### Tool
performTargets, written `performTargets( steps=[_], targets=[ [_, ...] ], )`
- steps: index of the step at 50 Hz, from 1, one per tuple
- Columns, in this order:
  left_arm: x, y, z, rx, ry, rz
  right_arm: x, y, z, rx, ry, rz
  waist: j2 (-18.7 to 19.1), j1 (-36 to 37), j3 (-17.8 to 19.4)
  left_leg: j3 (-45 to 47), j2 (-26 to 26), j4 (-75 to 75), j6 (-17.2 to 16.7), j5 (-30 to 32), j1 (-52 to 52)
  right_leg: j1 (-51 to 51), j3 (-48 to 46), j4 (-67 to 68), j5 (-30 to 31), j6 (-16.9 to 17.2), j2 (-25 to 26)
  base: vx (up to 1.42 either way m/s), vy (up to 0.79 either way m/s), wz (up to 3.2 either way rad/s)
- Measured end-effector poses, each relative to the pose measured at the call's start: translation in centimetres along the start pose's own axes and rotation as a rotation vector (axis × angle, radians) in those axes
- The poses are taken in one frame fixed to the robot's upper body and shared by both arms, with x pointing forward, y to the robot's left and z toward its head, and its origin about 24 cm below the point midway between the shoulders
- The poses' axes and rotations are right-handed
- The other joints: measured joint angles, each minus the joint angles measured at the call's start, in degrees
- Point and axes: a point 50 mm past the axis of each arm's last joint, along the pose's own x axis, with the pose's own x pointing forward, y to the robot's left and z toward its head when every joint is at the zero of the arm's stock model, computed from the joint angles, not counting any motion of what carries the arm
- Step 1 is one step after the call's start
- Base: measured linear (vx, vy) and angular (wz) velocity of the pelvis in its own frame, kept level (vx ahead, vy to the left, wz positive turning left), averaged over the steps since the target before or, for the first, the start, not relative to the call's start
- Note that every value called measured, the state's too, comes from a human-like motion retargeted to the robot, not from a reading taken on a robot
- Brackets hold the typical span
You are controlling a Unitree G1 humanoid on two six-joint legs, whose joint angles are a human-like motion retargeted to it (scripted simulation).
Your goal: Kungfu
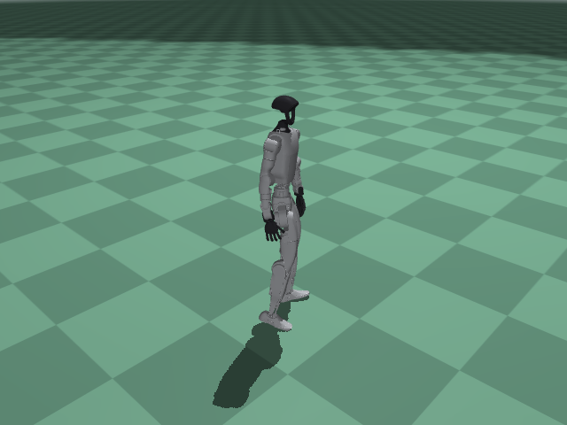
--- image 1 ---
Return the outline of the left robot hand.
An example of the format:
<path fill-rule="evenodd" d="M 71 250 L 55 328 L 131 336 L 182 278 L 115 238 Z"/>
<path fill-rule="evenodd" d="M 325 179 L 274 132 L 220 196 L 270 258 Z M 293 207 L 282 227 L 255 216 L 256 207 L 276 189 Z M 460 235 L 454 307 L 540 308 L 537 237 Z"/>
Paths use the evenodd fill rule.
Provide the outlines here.
<path fill-rule="evenodd" d="M 298 192 L 299 192 L 299 194 L 294 192 L 294 195 L 297 196 L 296 197 L 296 206 L 297 206 L 298 211 L 299 211 L 299 217 L 302 217 L 302 215 L 304 214 L 304 211 L 306 210 L 305 200 L 302 197 L 304 195 L 303 188 L 299 187 Z"/>

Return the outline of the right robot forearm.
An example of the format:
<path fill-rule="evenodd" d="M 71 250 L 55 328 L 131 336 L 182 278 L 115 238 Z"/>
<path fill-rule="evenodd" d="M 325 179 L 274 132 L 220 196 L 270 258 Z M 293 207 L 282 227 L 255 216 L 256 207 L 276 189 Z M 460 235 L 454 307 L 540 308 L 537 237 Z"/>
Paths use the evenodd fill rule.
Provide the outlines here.
<path fill-rule="evenodd" d="M 264 220 L 272 219 L 271 215 L 271 193 L 272 189 L 269 187 L 270 179 L 268 176 L 263 175 L 260 178 L 259 193 L 260 193 L 260 209 L 262 210 Z"/>

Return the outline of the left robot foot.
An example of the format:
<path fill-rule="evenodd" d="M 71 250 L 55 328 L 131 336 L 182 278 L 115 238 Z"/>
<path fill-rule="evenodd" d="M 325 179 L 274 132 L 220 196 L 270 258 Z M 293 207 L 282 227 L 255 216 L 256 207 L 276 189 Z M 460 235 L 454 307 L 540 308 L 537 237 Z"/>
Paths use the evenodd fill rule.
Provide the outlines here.
<path fill-rule="evenodd" d="M 289 293 L 289 292 L 287 292 Z M 284 293 L 283 299 L 281 301 L 281 303 L 283 302 L 287 302 L 289 300 L 293 300 L 293 299 L 299 299 L 299 298 L 304 298 L 307 297 L 309 295 L 309 291 L 308 290 L 294 290 L 292 289 L 292 293 L 290 292 L 290 294 L 286 294 L 286 291 Z"/>

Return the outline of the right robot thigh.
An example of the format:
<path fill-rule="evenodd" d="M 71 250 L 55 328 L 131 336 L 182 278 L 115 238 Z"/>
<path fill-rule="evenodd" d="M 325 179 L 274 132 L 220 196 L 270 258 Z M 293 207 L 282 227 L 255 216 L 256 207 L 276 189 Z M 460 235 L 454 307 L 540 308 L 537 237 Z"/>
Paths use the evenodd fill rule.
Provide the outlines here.
<path fill-rule="evenodd" d="M 298 250 L 299 235 L 297 223 L 293 212 L 286 210 L 286 205 L 279 205 L 276 212 L 274 212 L 274 217 L 277 226 L 283 228 L 284 233 L 280 231 L 280 236 L 282 237 L 280 240 L 280 248 L 283 259 L 277 260 L 273 264 L 272 269 L 274 265 L 281 264 L 284 266 L 286 274 L 288 274 Z"/>

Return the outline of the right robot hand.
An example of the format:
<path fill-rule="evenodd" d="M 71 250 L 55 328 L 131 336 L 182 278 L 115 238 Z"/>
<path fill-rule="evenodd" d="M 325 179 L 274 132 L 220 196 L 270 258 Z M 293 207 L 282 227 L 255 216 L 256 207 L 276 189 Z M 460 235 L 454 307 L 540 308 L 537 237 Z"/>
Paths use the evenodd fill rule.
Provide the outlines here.
<path fill-rule="evenodd" d="M 264 220 L 263 214 L 262 214 L 262 217 L 263 217 L 264 222 L 266 222 L 265 233 L 266 233 L 267 241 L 269 241 L 269 239 L 268 239 L 268 234 L 269 234 L 270 240 L 273 242 L 274 239 L 277 241 L 276 235 L 277 235 L 278 239 L 280 239 L 280 240 L 282 239 L 282 237 L 278 233 L 278 229 L 280 231 L 282 231 L 282 233 L 284 233 L 284 231 L 280 227 L 277 226 L 276 222 L 274 222 L 275 217 L 274 217 L 272 210 L 271 210 L 271 215 L 272 215 L 272 219 L 269 219 L 269 220 Z M 272 234 L 274 236 L 274 239 L 272 237 Z"/>

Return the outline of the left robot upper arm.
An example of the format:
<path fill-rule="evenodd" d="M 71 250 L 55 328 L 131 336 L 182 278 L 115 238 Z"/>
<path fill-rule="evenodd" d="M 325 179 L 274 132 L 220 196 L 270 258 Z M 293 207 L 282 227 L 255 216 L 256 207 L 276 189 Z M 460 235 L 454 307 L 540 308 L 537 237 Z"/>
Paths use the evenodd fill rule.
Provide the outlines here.
<path fill-rule="evenodd" d="M 294 129 L 297 131 L 297 133 L 298 133 L 298 138 L 299 138 L 299 137 L 300 137 L 300 132 L 299 132 L 299 130 L 296 129 L 296 128 L 294 128 Z M 299 167 L 300 163 L 301 163 L 301 159 L 300 159 L 300 157 L 297 157 L 296 169 Z"/>

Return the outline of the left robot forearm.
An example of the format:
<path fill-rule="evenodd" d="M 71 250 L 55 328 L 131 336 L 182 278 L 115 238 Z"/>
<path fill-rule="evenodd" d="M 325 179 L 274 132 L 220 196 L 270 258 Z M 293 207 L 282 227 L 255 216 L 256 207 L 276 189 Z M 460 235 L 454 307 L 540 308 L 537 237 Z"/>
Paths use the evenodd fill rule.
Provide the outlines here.
<path fill-rule="evenodd" d="M 298 192 L 299 187 L 302 187 L 303 190 L 304 190 L 304 187 L 302 186 L 301 183 L 302 182 L 301 182 L 301 178 L 300 178 L 300 165 L 299 165 L 299 167 L 295 171 L 294 179 L 291 182 L 293 192 L 299 194 L 299 192 Z"/>

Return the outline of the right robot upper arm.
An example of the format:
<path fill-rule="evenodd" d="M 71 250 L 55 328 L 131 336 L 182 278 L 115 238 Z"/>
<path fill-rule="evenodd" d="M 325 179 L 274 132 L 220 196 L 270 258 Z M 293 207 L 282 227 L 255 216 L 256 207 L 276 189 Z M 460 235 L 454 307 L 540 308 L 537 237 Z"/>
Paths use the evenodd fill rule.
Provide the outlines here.
<path fill-rule="evenodd" d="M 264 155 L 261 164 L 260 178 L 263 175 L 268 176 L 270 179 L 269 186 L 272 186 L 276 181 L 275 176 L 272 175 L 270 172 L 275 165 L 276 155 L 281 150 L 281 142 L 282 142 L 282 138 L 275 135 L 269 137 L 264 142 L 264 146 L 263 146 Z"/>

